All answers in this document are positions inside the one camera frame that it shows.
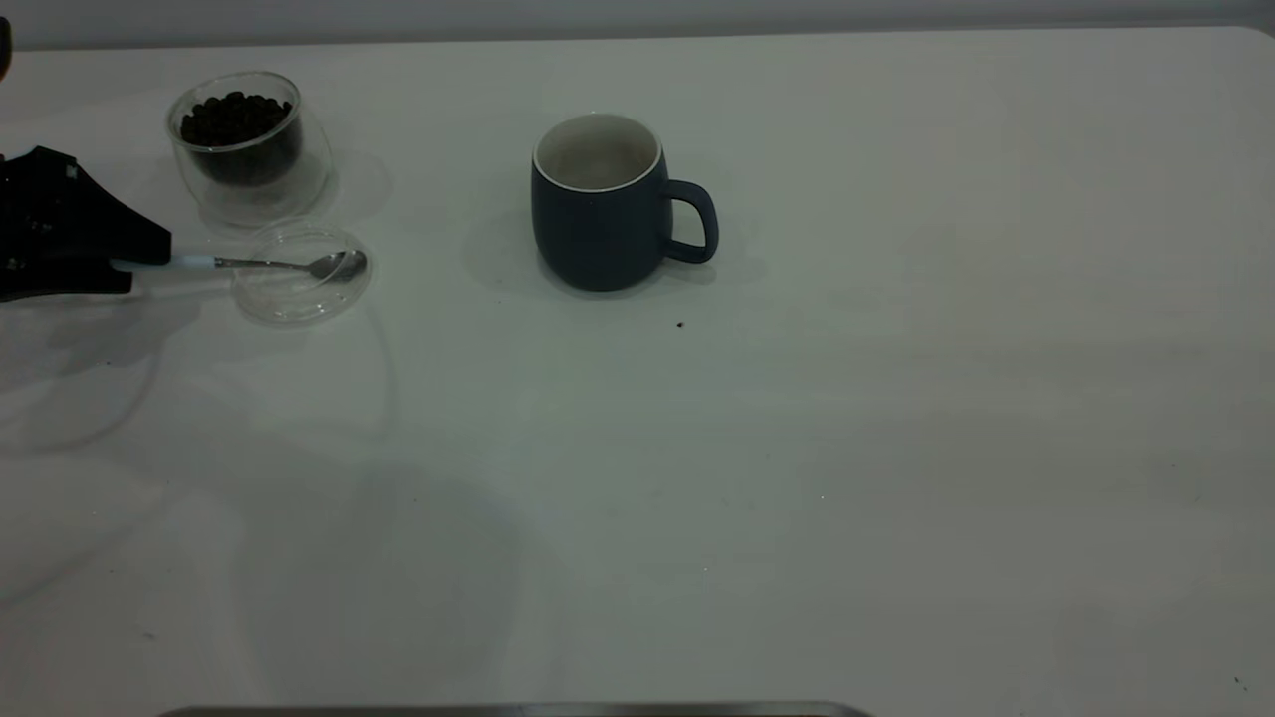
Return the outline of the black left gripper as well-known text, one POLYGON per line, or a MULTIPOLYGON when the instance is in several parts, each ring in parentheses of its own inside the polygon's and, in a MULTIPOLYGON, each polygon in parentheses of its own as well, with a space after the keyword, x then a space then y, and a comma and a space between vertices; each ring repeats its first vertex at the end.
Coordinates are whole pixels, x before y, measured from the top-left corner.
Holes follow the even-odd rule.
POLYGON ((60 295, 124 295, 133 273, 111 265, 28 265, 69 251, 164 265, 172 232, 105 190, 60 151, 36 145, 1 163, 1 302, 60 295))

